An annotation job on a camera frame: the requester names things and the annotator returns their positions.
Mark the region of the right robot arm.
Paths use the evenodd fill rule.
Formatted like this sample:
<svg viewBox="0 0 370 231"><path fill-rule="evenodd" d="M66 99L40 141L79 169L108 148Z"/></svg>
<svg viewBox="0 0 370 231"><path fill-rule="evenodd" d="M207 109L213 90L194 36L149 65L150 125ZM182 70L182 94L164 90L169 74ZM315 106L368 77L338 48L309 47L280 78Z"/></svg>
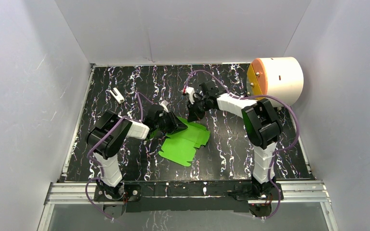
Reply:
<svg viewBox="0 0 370 231"><path fill-rule="evenodd" d="M186 86L183 95L188 97L188 122L201 120L207 111L216 109L243 119L247 137L253 145L254 169L250 192L265 199L274 188L274 159L282 125L268 99L248 100L233 93L220 91L212 82L200 85L201 93Z"/></svg>

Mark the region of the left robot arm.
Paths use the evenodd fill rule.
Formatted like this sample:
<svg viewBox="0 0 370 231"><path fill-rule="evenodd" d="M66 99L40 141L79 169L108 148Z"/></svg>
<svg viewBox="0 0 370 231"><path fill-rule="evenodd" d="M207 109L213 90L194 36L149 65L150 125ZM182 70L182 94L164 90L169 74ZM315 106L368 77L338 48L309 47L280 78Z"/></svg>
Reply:
<svg viewBox="0 0 370 231"><path fill-rule="evenodd" d="M100 181L107 186L106 194L112 200L124 196L117 154L126 138L145 140L155 131L175 134L186 129L187 125L161 104L151 105L141 121L109 111L103 113L87 135L86 142L92 147L88 157L96 160L100 167Z"/></svg>

